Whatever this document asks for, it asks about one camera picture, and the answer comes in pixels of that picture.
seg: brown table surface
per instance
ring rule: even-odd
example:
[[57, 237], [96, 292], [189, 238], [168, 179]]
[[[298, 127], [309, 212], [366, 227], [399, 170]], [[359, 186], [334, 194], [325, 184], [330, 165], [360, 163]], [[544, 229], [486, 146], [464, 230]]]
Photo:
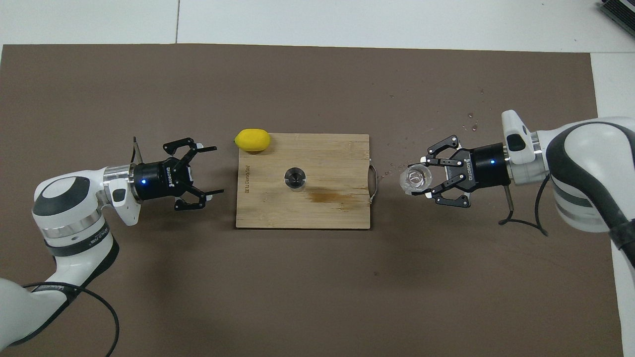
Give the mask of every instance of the brown table surface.
[[[464, 147], [501, 141], [507, 109], [531, 130], [596, 117], [589, 55], [6, 45], [0, 274], [26, 284], [55, 269], [30, 213], [38, 183], [125, 164], [133, 135], [146, 162], [192, 137], [218, 146], [192, 162], [196, 184], [225, 194], [196, 212], [148, 201], [134, 227], [105, 211], [121, 252], [89, 288], [119, 314], [115, 356], [621, 355], [610, 240], [566, 225], [551, 189], [544, 237], [497, 225], [500, 187], [476, 191], [467, 210], [399, 187], [403, 165], [451, 134]], [[371, 229], [235, 229], [232, 139], [248, 127], [370, 134]], [[533, 218], [537, 188], [512, 188], [518, 218]], [[3, 355], [100, 356], [113, 330], [82, 295]]]

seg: cable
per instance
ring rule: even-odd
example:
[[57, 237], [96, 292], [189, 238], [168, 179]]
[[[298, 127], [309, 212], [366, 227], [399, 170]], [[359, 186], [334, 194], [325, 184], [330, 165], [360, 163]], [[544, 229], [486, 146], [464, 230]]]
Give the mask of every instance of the cable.
[[73, 285], [73, 284], [61, 283], [61, 282], [57, 282], [57, 281], [44, 281], [44, 282], [40, 282], [40, 283], [31, 283], [31, 284], [22, 285], [22, 287], [23, 288], [31, 288], [33, 286], [41, 286], [41, 285], [66, 286], [66, 287], [69, 287], [69, 288], [80, 290], [80, 291], [85, 292], [88, 295], [96, 298], [97, 300], [99, 300], [99, 302], [101, 302], [110, 311], [110, 313], [112, 314], [112, 318], [115, 321], [115, 339], [112, 341], [112, 345], [110, 347], [110, 350], [106, 354], [106, 357], [109, 357], [112, 354], [112, 352], [115, 350], [115, 346], [117, 346], [117, 341], [119, 340], [119, 318], [117, 318], [117, 313], [115, 312], [115, 309], [113, 309], [112, 306], [103, 297], [101, 297], [101, 296], [97, 295], [96, 293], [88, 290], [87, 288], [84, 288], [84, 287], [81, 287], [81, 286], [77, 286], [77, 285]]
[[542, 181], [542, 184], [540, 185], [540, 189], [538, 189], [538, 194], [536, 195], [536, 202], [533, 205], [533, 214], [534, 214], [534, 217], [536, 218], [535, 224], [531, 222], [527, 222], [526, 220], [512, 219], [512, 216], [514, 215], [513, 210], [509, 210], [509, 214], [507, 215], [507, 218], [505, 218], [504, 220], [499, 220], [498, 224], [500, 224], [501, 226], [508, 222], [526, 224], [528, 226], [532, 226], [538, 229], [545, 237], [548, 237], [549, 233], [542, 227], [542, 224], [540, 223], [540, 217], [538, 216], [538, 206], [540, 205], [540, 197], [542, 196], [542, 191], [544, 191], [545, 186], [547, 185], [547, 182], [549, 181], [550, 177], [551, 175], [549, 174], [545, 176], [545, 179]]

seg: wooden cutting board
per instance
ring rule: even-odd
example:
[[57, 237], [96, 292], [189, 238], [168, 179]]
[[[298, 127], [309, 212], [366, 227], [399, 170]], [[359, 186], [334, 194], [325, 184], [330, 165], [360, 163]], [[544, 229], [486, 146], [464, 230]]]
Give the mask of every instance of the wooden cutting board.
[[[271, 133], [259, 153], [240, 150], [237, 228], [369, 229], [369, 136]], [[303, 187], [284, 181], [290, 168]]]

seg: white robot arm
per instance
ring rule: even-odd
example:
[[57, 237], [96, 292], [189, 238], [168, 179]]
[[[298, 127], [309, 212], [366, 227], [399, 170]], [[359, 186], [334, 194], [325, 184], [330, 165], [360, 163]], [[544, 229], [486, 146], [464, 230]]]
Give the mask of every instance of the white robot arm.
[[[189, 147], [187, 154], [174, 158], [183, 146]], [[119, 246], [102, 215], [103, 207], [113, 207], [123, 222], [132, 226], [138, 221], [143, 200], [174, 196], [178, 198], [175, 210], [193, 210], [204, 208], [214, 194], [223, 191], [203, 192], [194, 187], [189, 166], [194, 155], [216, 147], [203, 147], [185, 138], [164, 144], [163, 149], [170, 155], [164, 161], [74, 172], [38, 185], [33, 218], [57, 270], [46, 280], [51, 285], [41, 285], [32, 292], [0, 279], [0, 351], [33, 338], [80, 293], [53, 282], [84, 288], [114, 262]], [[185, 192], [198, 201], [187, 203], [180, 198]]]
[[[440, 205], [470, 207], [471, 192], [502, 185], [513, 212], [511, 181], [529, 184], [550, 175], [562, 219], [583, 231], [609, 232], [635, 266], [635, 119], [599, 118], [531, 132], [516, 112], [505, 111], [502, 123], [505, 142], [463, 149], [452, 135], [430, 146], [420, 165], [444, 167], [446, 180], [409, 193], [425, 194]], [[448, 148], [456, 152], [437, 158]], [[465, 194], [444, 198], [442, 193], [452, 188]]]

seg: yellow lemon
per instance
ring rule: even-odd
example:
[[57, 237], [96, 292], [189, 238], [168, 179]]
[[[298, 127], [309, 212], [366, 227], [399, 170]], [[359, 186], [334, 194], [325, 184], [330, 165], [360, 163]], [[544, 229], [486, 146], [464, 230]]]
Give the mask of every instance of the yellow lemon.
[[263, 151], [271, 143], [271, 137], [263, 129], [243, 129], [234, 142], [245, 151]]

